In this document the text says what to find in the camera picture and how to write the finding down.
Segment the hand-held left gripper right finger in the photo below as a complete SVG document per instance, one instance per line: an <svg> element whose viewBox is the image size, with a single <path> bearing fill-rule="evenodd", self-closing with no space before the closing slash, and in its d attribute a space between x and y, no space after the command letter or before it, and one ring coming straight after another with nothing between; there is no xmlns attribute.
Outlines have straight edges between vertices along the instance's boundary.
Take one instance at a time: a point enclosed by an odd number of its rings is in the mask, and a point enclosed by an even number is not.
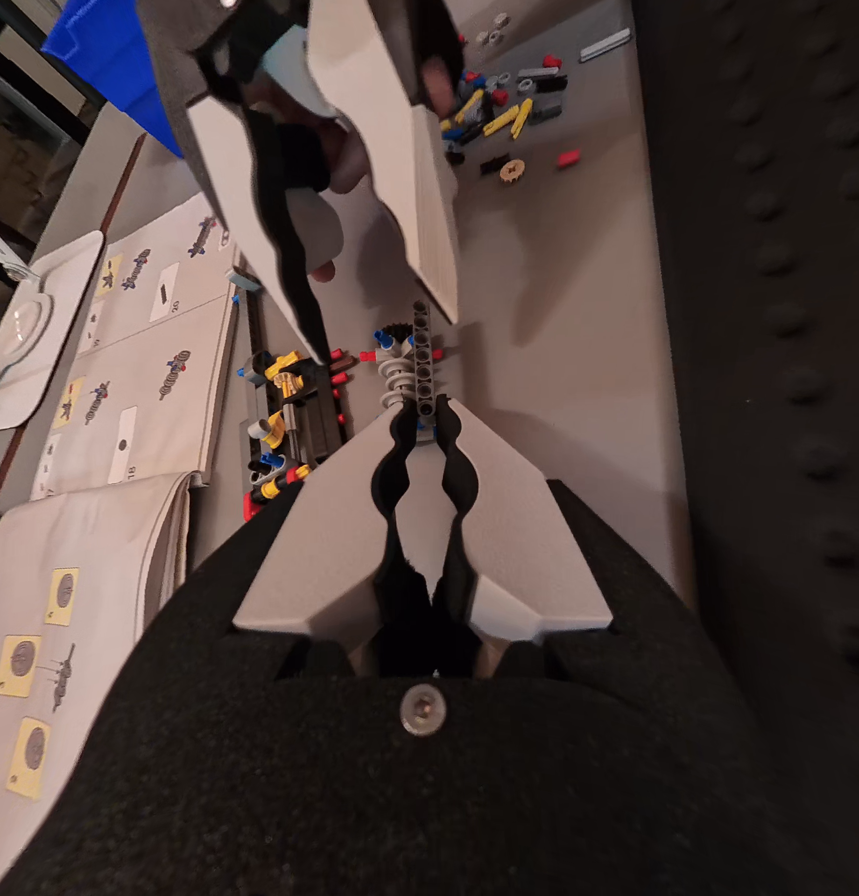
<svg viewBox="0 0 859 896"><path fill-rule="evenodd" d="M444 675L491 676L509 647L607 629L613 612L544 474L440 395L442 488L454 507L435 589Z"/></svg>

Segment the grey lego shock absorber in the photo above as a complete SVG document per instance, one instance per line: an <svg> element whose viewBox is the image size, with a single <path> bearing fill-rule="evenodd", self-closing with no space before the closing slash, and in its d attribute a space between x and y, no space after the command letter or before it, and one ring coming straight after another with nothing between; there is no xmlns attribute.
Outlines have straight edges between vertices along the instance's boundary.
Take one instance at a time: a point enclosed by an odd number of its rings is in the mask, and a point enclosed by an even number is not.
<svg viewBox="0 0 859 896"><path fill-rule="evenodd" d="M375 349L359 354L362 363L374 364L378 369L385 387L380 399L384 409L390 409L406 400L412 401L416 406L412 332L413 322L390 324L375 330ZM436 378L436 366L442 361L444 352L434 346L433 334L432 346Z"/></svg>

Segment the lego chassis assembly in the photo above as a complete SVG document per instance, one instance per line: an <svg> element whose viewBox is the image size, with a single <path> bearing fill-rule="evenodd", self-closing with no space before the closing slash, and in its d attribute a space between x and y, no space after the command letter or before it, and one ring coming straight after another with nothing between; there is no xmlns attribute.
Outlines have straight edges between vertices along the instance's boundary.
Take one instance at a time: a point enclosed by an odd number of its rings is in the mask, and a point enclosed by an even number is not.
<svg viewBox="0 0 859 896"><path fill-rule="evenodd" d="M239 325L251 349L237 368L245 383L240 424L243 519L251 520L290 484L301 482L347 441L343 390L357 360L333 350L327 365L298 350L267 349L262 285L243 267L228 269Z"/></svg>

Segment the pile of loose lego pieces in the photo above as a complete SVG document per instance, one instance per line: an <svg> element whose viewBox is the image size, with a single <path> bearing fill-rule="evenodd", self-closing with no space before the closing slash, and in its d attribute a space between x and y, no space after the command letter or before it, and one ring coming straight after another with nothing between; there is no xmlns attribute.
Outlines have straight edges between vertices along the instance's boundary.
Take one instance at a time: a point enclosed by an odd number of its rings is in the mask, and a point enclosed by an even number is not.
<svg viewBox="0 0 859 896"><path fill-rule="evenodd" d="M563 60L555 55L516 71L464 71L455 110L440 124L446 161L461 166L467 149L479 140L500 138L514 144L530 126L558 118L560 96L568 85Z"/></svg>

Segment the lego instruction booklet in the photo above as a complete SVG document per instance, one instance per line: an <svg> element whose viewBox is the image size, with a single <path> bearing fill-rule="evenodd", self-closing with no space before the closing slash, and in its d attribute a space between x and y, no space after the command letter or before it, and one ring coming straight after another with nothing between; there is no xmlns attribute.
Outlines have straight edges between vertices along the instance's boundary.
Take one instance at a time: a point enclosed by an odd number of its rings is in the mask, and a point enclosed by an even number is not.
<svg viewBox="0 0 859 896"><path fill-rule="evenodd" d="M202 194L109 246L30 501L0 518L0 880L186 577L238 260Z"/></svg>

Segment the dark grey lego beam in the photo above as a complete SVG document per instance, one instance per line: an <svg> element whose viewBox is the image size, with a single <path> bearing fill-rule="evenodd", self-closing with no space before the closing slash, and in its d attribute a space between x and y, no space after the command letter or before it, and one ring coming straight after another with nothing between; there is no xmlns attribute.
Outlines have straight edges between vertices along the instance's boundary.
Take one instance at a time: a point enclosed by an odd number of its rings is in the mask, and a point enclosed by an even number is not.
<svg viewBox="0 0 859 896"><path fill-rule="evenodd" d="M426 299L413 303L412 348L415 402L418 410L417 444L436 440L436 387L432 346L430 304Z"/></svg>

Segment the light grey lego strip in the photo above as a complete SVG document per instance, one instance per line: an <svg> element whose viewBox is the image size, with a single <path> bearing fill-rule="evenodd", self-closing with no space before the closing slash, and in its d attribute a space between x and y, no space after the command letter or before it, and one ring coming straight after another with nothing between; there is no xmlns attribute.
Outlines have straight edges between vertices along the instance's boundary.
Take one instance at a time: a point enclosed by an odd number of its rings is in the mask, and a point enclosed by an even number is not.
<svg viewBox="0 0 859 896"><path fill-rule="evenodd" d="M606 38L600 39L580 50L580 63L589 63L615 49L624 46L632 37L631 28L620 29Z"/></svg>

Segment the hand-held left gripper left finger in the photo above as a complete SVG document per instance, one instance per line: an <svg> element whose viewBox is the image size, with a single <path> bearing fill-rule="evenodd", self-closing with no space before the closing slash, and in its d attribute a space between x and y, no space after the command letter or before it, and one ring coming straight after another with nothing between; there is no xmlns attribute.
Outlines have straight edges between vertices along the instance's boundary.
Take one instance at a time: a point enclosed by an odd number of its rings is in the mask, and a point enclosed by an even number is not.
<svg viewBox="0 0 859 896"><path fill-rule="evenodd" d="M410 480L416 404L383 412L308 476L234 625L364 648L382 676L416 674L416 571L395 510Z"/></svg>

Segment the black dimpled pad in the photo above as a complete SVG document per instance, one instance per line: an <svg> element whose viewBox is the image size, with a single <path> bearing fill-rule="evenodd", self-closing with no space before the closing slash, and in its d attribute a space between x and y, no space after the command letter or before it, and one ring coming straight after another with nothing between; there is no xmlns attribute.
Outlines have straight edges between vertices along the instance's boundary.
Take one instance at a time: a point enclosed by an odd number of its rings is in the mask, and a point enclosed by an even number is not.
<svg viewBox="0 0 859 896"><path fill-rule="evenodd" d="M697 598L859 894L859 2L632 2Z"/></svg>

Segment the person's right hand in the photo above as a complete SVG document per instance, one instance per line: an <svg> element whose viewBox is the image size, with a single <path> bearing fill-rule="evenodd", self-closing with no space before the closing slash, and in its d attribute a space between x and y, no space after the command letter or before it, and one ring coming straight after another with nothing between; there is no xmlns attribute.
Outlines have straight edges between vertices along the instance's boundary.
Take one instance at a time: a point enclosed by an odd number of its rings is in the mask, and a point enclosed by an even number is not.
<svg viewBox="0 0 859 896"><path fill-rule="evenodd" d="M301 70L308 70L309 81L349 119L348 126L319 115L303 103L305 78L295 74L295 63ZM391 101L394 122L398 122L409 100L392 56L381 42L334 61L326 55L310 59L308 53L281 49L278 54L264 53L260 57L257 74L248 87L248 105L255 108L266 104L282 123L301 124L314 130L330 167L330 190L342 195L370 172L369 149L379 148L374 140L364 145L358 125L368 125L370 138L390 129L379 124L379 113L367 112L368 95L373 91L379 93L380 99Z"/></svg>

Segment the blue plastic bin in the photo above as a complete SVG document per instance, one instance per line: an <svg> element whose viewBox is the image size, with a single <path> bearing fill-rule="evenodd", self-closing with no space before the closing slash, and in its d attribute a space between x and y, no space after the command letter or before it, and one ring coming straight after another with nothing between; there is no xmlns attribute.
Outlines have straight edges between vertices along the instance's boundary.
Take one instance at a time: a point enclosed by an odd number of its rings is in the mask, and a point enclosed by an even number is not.
<svg viewBox="0 0 859 896"><path fill-rule="evenodd" d="M42 50L182 157L133 1L66 2Z"/></svg>

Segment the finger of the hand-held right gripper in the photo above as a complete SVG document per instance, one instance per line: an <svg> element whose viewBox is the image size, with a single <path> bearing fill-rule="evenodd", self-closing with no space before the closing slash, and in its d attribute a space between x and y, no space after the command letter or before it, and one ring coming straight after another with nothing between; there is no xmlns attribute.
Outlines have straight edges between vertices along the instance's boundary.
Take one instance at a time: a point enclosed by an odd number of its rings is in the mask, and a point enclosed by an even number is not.
<svg viewBox="0 0 859 896"><path fill-rule="evenodd" d="M323 97L365 147L373 191L398 225L407 263L457 324L458 181L436 114L409 98L368 2L311 2L307 59Z"/></svg>
<svg viewBox="0 0 859 896"><path fill-rule="evenodd" d="M216 200L249 266L307 352L331 349L310 275L332 261L330 170L318 134L212 95L187 108Z"/></svg>

